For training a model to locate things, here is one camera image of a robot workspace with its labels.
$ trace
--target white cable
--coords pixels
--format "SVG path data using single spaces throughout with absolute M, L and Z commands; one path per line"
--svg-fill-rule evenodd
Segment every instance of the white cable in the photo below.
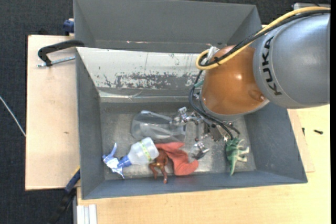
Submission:
M 14 113 L 10 110 L 9 106 L 6 104 L 5 100 L 2 99 L 1 95 L 0 95 L 0 100 L 3 102 L 5 108 L 10 112 L 10 114 L 12 115 L 14 121 L 16 122 L 17 126 L 20 128 L 20 131 L 23 133 L 24 136 L 26 136 L 25 131 L 22 129 L 19 121 L 17 120 L 17 118 L 15 117 Z

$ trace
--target clear plastic object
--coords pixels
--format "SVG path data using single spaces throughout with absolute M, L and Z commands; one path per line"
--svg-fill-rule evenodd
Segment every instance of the clear plastic object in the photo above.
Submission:
M 173 119 L 143 110 L 137 114 L 131 127 L 135 139 L 150 137 L 155 143 L 184 142 L 186 124 L 172 124 Z
M 118 167 L 124 168 L 132 164 L 148 164 L 154 161 L 158 155 L 159 151 L 153 140 L 150 137 L 146 137 L 131 146 L 129 153 L 119 161 Z

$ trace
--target brown toy figure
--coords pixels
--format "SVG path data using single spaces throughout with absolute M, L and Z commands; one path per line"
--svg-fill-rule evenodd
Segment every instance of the brown toy figure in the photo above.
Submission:
M 149 164 L 149 168 L 152 170 L 155 179 L 157 178 L 157 171 L 155 170 L 155 167 L 160 168 L 163 175 L 163 183 L 165 184 L 167 183 L 167 172 L 164 169 L 164 167 L 167 165 L 167 163 L 168 163 L 167 153 L 164 150 L 159 149 L 159 155 L 155 159 L 155 162 Z

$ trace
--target wooden table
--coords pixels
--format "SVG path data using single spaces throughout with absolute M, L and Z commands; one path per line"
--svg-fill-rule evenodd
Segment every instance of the wooden table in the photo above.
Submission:
M 39 48 L 70 38 L 28 38 L 26 190 L 64 188 L 79 165 L 75 62 L 36 67 L 42 62 Z M 73 52 L 59 51 L 51 58 Z M 98 224 L 330 223 L 330 106 L 289 114 L 306 184 L 94 200 L 82 200 L 78 191 L 77 203 L 96 204 Z

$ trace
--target bin floor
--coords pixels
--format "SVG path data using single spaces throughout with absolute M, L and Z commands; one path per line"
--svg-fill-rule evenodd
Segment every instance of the bin floor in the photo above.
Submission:
M 132 144 L 136 140 L 131 135 L 132 120 L 140 111 L 149 110 L 158 114 L 173 116 L 181 107 L 187 107 L 187 113 L 191 113 L 192 109 L 188 103 L 113 103 L 106 102 L 106 98 L 100 103 L 100 121 L 101 121 L 101 135 L 102 135 L 102 152 L 109 154 L 117 143 L 117 151 L 115 156 L 120 159 L 127 155 Z M 256 169 L 253 149 L 250 146 L 248 133 L 244 118 L 240 118 L 233 123 L 234 127 L 240 131 L 239 138 L 244 139 L 243 145 L 250 147 L 250 152 L 246 155 L 247 162 L 237 162 L 235 172 L 252 171 Z M 196 143 L 195 138 L 197 134 L 202 134 L 203 125 L 195 125 L 193 122 L 187 124 L 185 145 L 181 147 L 185 152 L 189 152 L 192 146 Z M 225 155 L 225 141 L 221 139 L 217 142 L 213 141 L 211 137 L 206 137 L 202 140 L 210 151 L 199 160 L 199 166 L 194 174 L 211 174 L 229 172 L 229 163 Z M 173 163 L 170 160 L 166 166 L 166 171 L 169 175 L 173 174 Z M 131 165 L 123 170 L 125 178 L 142 178 L 153 177 L 148 165 Z M 113 173 L 107 166 L 104 167 L 105 180 L 121 179 L 120 175 Z

